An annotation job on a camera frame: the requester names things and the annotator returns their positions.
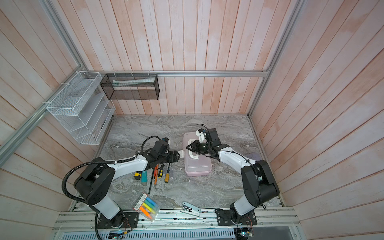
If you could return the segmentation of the pink plastic tool box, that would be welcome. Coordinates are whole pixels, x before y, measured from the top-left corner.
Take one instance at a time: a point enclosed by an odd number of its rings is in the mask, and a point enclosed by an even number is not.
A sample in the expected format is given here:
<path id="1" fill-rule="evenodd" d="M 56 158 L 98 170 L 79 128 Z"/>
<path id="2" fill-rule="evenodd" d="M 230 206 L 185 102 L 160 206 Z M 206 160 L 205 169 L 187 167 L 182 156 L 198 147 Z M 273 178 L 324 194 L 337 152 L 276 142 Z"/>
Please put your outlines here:
<path id="1" fill-rule="evenodd" d="M 185 172 L 189 177 L 206 176 L 212 171 L 211 159 L 187 150 L 187 146 L 198 140 L 196 133 L 185 133 L 183 137 L 183 150 Z"/>

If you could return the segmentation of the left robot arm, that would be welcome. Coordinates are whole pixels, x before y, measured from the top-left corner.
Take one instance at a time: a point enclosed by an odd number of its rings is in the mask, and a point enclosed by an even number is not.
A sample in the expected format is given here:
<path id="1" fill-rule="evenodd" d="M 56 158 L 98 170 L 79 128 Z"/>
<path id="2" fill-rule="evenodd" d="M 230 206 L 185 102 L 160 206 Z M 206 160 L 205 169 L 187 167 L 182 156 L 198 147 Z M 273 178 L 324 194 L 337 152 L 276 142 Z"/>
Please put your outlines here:
<path id="1" fill-rule="evenodd" d="M 111 221 L 123 214 L 122 209 L 109 195 L 110 186 L 115 179 L 176 163 L 180 158 L 179 151 L 170 150 L 167 138 L 160 139 L 152 148 L 137 152 L 127 159 L 105 161 L 96 158 L 83 164 L 85 169 L 75 180 L 74 187 L 89 207 Z"/>

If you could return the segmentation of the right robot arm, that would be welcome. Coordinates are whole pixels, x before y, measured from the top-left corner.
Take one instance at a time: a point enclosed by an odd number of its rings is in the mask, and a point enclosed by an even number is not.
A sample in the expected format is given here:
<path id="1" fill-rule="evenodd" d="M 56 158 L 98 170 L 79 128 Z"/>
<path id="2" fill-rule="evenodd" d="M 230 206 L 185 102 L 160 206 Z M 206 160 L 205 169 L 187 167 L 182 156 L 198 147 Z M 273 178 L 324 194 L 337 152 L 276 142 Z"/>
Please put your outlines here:
<path id="1" fill-rule="evenodd" d="M 247 215 L 280 194 L 272 170 L 265 160 L 253 160 L 236 152 L 221 142 L 216 129 L 199 129 L 196 136 L 198 139 L 186 146 L 188 151 L 216 159 L 241 174 L 244 194 L 228 210 L 232 219 Z"/>

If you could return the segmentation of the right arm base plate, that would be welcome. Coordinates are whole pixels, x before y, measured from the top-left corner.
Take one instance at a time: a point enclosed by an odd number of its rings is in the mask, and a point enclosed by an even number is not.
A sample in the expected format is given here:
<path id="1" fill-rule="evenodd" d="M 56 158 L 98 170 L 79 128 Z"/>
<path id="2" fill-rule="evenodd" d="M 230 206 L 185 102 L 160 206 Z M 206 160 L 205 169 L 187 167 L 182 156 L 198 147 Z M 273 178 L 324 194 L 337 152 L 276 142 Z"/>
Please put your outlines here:
<path id="1" fill-rule="evenodd" d="M 217 215 L 217 222 L 219 226 L 255 226 L 258 224 L 254 211 L 250 211 L 241 216 L 237 214 L 235 209 L 215 209 L 215 214 Z"/>

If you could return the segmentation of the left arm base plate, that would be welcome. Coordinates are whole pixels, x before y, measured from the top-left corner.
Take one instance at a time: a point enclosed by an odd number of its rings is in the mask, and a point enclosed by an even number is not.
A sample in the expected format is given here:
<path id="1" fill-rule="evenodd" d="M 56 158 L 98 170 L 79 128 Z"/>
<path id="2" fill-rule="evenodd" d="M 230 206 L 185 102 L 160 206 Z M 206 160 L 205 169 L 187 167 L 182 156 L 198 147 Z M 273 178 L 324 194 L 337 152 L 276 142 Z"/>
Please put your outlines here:
<path id="1" fill-rule="evenodd" d="M 97 229 L 134 229 L 137 227 L 138 221 L 139 213 L 120 211 L 111 220 L 107 219 L 103 214 L 98 214 L 95 225 Z"/>

